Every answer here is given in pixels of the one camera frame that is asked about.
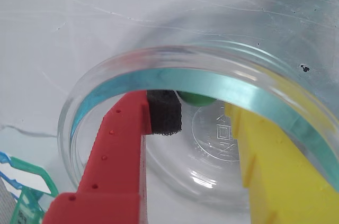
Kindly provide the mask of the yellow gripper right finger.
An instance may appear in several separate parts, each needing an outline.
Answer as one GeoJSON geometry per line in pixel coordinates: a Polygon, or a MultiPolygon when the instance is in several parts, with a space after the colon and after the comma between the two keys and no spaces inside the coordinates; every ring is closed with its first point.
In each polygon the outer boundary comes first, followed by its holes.
{"type": "Polygon", "coordinates": [[[251,223],[338,223],[338,192],[270,120],[225,103],[251,223]]]}

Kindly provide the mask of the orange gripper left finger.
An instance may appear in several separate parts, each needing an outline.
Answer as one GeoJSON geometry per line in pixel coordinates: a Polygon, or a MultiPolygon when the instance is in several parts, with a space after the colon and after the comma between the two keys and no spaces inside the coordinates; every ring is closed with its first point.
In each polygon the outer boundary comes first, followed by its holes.
{"type": "Polygon", "coordinates": [[[44,223],[147,223],[147,135],[181,131],[173,90],[125,94],[103,117],[79,187],[51,203],[44,223]]]}

